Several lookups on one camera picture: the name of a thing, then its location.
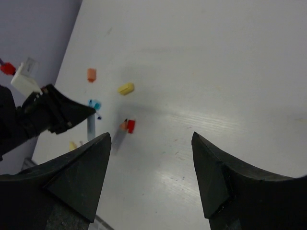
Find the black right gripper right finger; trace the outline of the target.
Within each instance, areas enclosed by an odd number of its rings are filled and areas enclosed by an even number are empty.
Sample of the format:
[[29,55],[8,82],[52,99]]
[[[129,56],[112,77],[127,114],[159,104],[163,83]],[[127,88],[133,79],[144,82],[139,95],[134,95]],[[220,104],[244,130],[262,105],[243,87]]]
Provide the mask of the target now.
[[191,140],[203,213],[212,230],[304,230],[307,178],[246,163],[198,133]]

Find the red marker cap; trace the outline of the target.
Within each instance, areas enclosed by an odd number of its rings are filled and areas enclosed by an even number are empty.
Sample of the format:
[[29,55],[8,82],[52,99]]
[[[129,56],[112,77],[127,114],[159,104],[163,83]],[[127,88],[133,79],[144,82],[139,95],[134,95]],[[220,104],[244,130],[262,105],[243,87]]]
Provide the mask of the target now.
[[132,134],[135,129],[136,120],[128,120],[127,130],[129,134]]

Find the blue highlighter marker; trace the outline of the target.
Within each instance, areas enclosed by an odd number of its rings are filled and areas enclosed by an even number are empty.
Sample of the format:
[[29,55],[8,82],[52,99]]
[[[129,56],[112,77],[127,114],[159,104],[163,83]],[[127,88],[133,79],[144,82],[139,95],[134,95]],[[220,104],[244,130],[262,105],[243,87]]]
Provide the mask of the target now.
[[87,118],[87,140],[91,141],[95,138],[95,115]]

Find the orange clear marker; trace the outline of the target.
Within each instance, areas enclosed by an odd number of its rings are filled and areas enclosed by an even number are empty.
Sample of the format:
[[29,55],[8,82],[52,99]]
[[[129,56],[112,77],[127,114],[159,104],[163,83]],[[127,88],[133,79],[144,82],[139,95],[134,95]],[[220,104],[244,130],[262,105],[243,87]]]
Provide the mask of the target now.
[[125,119],[112,138],[111,154],[115,155],[128,132],[128,120]]

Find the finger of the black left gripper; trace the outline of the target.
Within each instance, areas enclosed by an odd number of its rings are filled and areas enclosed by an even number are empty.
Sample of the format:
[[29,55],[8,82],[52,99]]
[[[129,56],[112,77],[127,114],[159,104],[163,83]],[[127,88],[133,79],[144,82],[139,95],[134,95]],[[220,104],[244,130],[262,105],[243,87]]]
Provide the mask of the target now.
[[69,99],[51,84],[47,86],[47,95],[48,106],[56,119],[52,128],[73,128],[96,113],[94,108]]

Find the yellow marker cap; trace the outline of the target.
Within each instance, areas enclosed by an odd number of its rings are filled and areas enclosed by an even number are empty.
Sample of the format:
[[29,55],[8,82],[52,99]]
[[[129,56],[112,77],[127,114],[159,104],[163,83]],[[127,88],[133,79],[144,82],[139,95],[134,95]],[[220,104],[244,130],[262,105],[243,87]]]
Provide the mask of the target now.
[[118,93],[120,95],[127,95],[133,91],[134,91],[134,84],[131,82],[126,83],[118,88]]

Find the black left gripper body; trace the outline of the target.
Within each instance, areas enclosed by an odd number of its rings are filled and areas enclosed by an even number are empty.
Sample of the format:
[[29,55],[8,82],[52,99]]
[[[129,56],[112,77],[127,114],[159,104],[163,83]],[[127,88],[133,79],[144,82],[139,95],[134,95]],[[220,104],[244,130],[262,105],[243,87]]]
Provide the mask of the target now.
[[0,87],[0,154],[22,145],[48,130],[60,134],[70,128],[64,112],[70,100],[53,85],[42,88],[43,93],[30,93],[21,106],[15,106],[9,88]]

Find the yellow highlighter marker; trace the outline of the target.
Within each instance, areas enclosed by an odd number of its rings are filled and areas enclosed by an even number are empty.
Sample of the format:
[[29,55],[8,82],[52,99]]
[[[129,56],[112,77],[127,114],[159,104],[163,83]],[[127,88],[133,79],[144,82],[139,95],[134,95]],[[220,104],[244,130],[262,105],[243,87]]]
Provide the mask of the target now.
[[77,149],[77,145],[73,141],[70,141],[69,142],[69,151],[73,151],[75,149]]

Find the orange marker cap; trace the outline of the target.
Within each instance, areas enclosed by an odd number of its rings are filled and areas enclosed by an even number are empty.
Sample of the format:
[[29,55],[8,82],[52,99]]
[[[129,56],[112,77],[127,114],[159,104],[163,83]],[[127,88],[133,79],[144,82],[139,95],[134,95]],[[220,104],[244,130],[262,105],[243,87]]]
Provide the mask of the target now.
[[94,81],[96,81],[96,69],[89,68],[87,70],[87,80],[90,83],[93,83]]

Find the blue marker cap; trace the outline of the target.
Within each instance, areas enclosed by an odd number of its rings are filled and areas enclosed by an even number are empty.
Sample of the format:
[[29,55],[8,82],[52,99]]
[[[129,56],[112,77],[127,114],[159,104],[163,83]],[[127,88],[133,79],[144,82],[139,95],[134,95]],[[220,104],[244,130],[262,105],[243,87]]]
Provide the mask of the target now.
[[96,111],[99,111],[101,108],[101,103],[98,100],[89,99],[88,106],[94,108]]

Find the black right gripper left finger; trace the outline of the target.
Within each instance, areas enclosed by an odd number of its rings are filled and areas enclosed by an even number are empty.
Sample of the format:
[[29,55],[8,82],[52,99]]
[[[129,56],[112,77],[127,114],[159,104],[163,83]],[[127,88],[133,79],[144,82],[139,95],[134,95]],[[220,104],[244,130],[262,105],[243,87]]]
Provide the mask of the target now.
[[104,133],[79,148],[0,177],[3,230],[86,230],[96,217],[111,152]]

